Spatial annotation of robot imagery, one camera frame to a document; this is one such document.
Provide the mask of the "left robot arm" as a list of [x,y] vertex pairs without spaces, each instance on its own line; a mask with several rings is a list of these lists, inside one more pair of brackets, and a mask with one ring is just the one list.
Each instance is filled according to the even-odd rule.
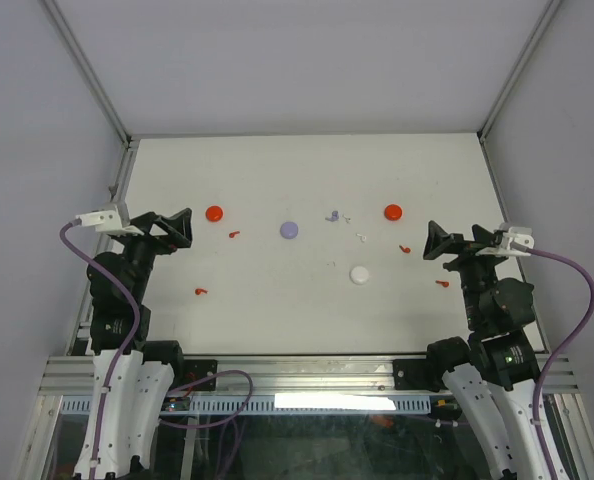
[[71,249],[87,264],[92,299],[93,393],[76,479],[149,476],[163,401],[183,383],[187,366],[178,341],[149,340],[151,311],[143,298],[156,258],[191,247],[191,219],[189,208],[170,217],[130,217],[124,205],[110,204],[71,223],[122,247],[95,257]]

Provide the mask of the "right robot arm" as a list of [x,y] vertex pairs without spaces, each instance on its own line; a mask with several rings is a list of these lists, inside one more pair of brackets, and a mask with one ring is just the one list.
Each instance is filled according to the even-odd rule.
[[532,284],[499,278],[496,268],[526,256],[531,230],[479,225],[473,237],[428,224],[423,257],[452,256],[444,264],[461,282],[468,338],[452,337],[427,348],[425,378],[447,387],[482,448],[494,479],[565,479],[539,385],[541,370],[525,329],[536,317]]

